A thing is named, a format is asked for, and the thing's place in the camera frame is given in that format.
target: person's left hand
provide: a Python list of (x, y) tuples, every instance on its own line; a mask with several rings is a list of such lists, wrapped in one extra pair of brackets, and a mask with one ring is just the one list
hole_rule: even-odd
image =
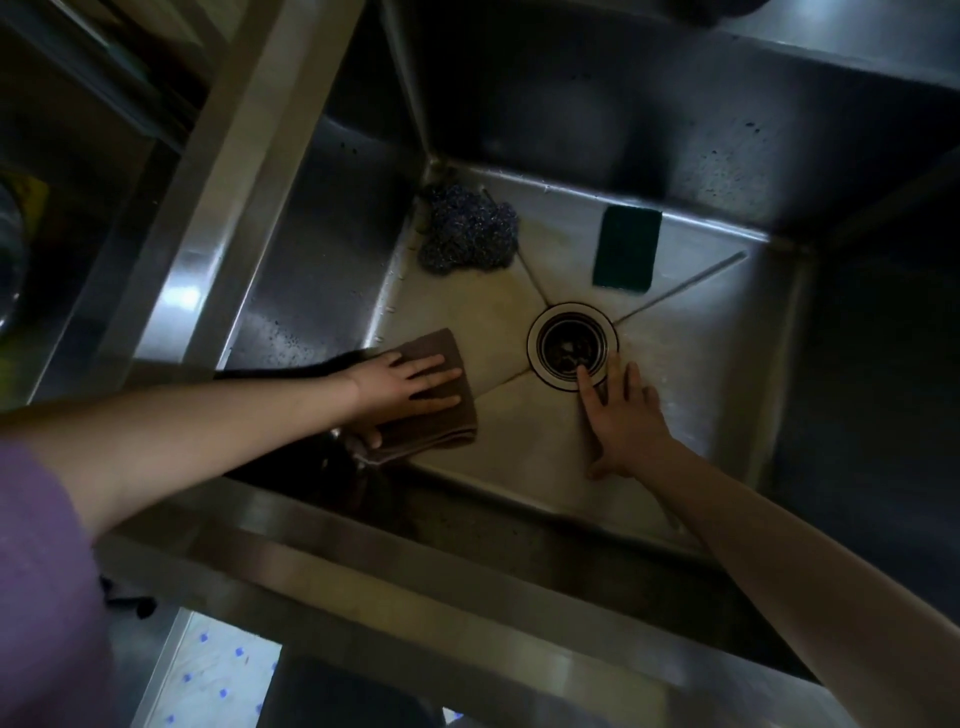
[(359, 434), (368, 447), (376, 449), (383, 443), (378, 425), (402, 420), (406, 417), (440, 412), (460, 403), (459, 396), (411, 400), (415, 394), (433, 389), (463, 375), (462, 369), (417, 376), (421, 372), (439, 367), (444, 356), (428, 356), (425, 359), (396, 365), (401, 358), (398, 352), (381, 354), (341, 373), (355, 387), (356, 417), (350, 428)]

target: sink drain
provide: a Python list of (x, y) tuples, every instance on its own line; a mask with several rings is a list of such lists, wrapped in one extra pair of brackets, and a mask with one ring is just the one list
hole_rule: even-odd
[(619, 351), (610, 319), (584, 303), (547, 308), (527, 334), (530, 366), (551, 387), (577, 391), (577, 367), (583, 364), (593, 384), (607, 374), (607, 352)]

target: green scouring pad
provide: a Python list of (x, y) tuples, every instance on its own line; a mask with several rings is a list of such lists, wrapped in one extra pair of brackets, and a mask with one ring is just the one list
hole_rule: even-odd
[(646, 293), (654, 279), (661, 212), (610, 206), (593, 261), (593, 285)]

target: brown cloth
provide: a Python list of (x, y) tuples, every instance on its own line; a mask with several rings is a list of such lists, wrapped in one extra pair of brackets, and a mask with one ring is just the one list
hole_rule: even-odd
[[(396, 347), (392, 351), (400, 352), (399, 361), (412, 361), (441, 353), (444, 363), (437, 371), (464, 368), (464, 359), (457, 348), (457, 340), (449, 328), (428, 333), (414, 341)], [(419, 374), (423, 376), (435, 370), (430, 369)], [(391, 460), (409, 457), (426, 449), (465, 445), (476, 439), (477, 411), (473, 404), (473, 394), (467, 382), (467, 372), (439, 387), (414, 395), (414, 399), (434, 397), (452, 397), (460, 395), (460, 404), (442, 412), (430, 415), (408, 417), (404, 420), (380, 425), (383, 444), (377, 449), (368, 448), (359, 438), (350, 438), (349, 448), (353, 455), (369, 465), (383, 465)]]

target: purple sleeve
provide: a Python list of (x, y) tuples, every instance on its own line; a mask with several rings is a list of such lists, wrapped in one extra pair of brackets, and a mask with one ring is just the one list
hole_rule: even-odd
[(0, 725), (112, 725), (111, 668), (73, 503), (27, 448), (0, 442)]

